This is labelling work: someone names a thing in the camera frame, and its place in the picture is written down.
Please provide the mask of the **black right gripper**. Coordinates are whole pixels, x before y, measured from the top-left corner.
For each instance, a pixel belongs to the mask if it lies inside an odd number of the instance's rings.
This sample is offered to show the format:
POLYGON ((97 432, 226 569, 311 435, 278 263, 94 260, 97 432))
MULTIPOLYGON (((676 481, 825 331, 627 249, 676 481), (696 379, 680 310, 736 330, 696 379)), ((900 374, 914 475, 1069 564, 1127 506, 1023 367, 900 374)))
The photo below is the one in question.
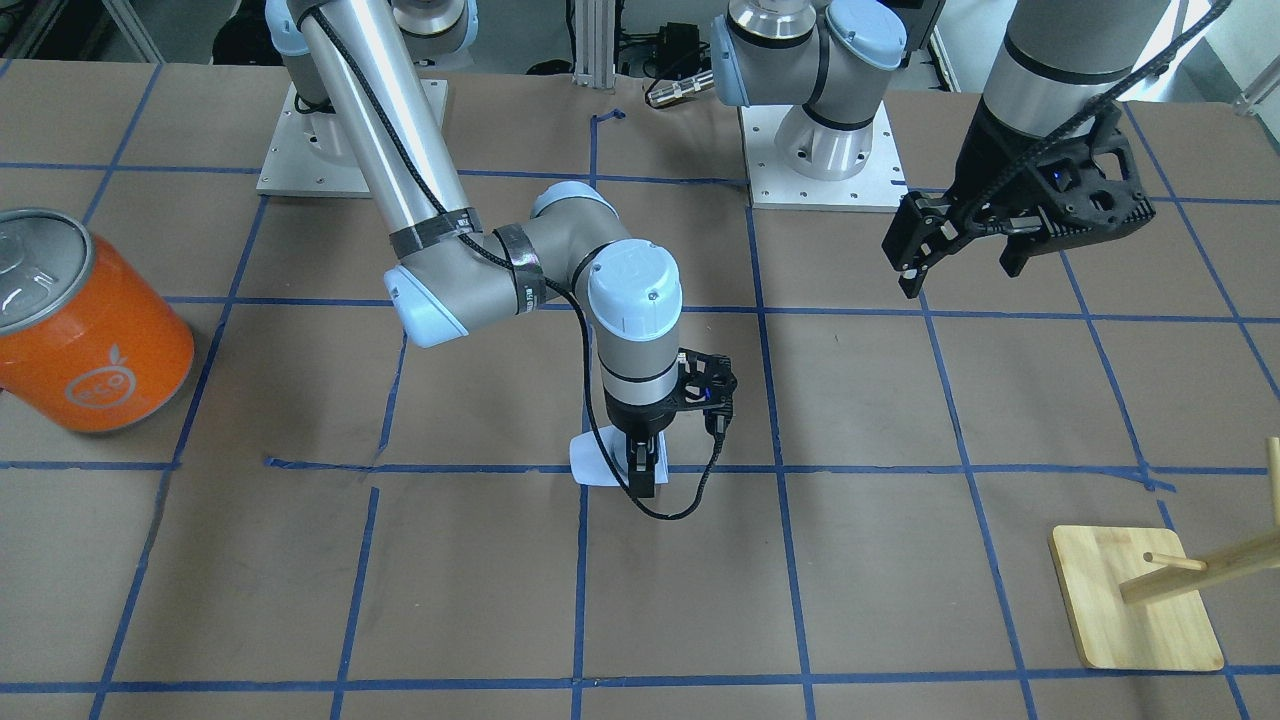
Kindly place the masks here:
POLYGON ((605 411, 614 428, 613 438, 605 441, 605 447, 620 470, 630 471, 630 496, 654 498, 659 465, 657 437, 673 421, 675 401, 632 405, 607 400, 605 411))

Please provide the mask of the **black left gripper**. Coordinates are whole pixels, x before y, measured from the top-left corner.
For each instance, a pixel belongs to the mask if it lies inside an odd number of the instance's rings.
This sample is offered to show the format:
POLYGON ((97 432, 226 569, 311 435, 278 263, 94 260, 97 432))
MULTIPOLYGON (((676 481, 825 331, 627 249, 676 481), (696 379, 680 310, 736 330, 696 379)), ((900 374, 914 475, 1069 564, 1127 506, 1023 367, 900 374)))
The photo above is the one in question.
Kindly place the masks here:
MULTIPOLYGON (((977 237, 975 228, 951 210, 946 196, 909 191, 900 199, 882 250, 899 273, 899 287, 906 299, 918 299, 929 269, 977 237)), ((1047 252, 1051 249, 1043 245, 1007 245, 1000 255, 1000 265, 1007 277, 1016 278, 1029 260, 1047 252)))

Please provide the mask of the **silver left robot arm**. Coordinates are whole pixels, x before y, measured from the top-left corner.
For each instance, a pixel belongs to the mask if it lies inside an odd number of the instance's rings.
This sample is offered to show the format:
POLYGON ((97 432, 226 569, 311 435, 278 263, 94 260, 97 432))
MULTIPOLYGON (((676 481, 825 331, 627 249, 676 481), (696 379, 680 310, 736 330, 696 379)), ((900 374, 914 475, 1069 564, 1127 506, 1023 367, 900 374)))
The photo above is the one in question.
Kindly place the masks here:
MULTIPOLYGON (((915 299, 928 272, 973 240, 1006 238, 1010 277, 1037 256, 1119 240, 1155 208, 1119 129, 1117 96, 1164 1, 1019 1, 938 196, 902 196, 882 249, 915 299)), ((730 106, 785 106, 777 149, 797 173, 861 169, 876 111, 908 56, 909 29, 881 1, 731 1, 710 63, 730 106)))

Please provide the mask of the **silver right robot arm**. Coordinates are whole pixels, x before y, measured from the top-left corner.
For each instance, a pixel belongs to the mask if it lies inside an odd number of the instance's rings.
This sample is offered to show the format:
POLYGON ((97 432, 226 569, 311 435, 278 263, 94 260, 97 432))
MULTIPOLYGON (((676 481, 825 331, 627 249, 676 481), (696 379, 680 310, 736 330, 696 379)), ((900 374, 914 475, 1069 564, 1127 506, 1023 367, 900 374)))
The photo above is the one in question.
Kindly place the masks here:
POLYGON ((603 448, 573 442, 575 477, 635 498, 666 478, 684 293, 675 258, 632 237, 589 184, 549 187, 530 218, 483 233, 428 101, 416 60, 466 49, 471 1, 270 1, 271 42, 300 105, 335 118, 390 231, 384 275, 406 334, 431 347, 562 296, 593 323, 611 424, 603 448))

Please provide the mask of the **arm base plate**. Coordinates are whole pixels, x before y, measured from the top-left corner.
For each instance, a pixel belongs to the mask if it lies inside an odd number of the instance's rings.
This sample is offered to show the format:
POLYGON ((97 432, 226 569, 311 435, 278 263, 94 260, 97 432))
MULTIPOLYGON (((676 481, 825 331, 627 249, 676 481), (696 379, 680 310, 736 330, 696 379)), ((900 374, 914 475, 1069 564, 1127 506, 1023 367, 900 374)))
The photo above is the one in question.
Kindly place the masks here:
POLYGON ((801 106, 741 108, 740 120, 756 209, 892 213, 908 192, 884 104, 854 131, 820 126, 801 106))
POLYGON ((370 199, 393 227, 470 205, 443 137, 445 81, 379 79, 344 65, 329 81, 330 113, 285 114, 260 193, 370 199))

